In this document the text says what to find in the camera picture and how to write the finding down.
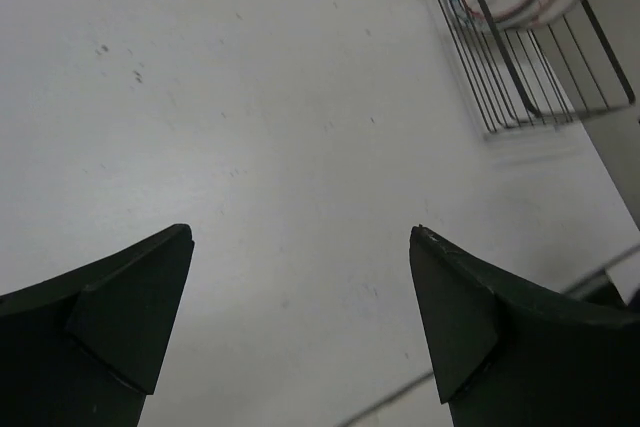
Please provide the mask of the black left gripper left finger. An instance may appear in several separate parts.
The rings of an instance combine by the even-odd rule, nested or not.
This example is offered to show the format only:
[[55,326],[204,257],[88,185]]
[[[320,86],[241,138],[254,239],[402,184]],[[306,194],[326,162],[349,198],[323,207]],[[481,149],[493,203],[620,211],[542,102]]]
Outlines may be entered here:
[[174,224],[1,297],[4,426],[135,426],[154,394],[195,243]]

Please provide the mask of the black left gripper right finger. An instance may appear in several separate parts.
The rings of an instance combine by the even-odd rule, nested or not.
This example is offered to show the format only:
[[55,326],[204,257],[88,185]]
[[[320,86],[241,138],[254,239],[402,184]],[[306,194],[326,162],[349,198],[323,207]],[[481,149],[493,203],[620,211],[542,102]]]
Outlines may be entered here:
[[572,297],[413,228],[437,392],[457,426],[635,426],[639,314],[612,284]]

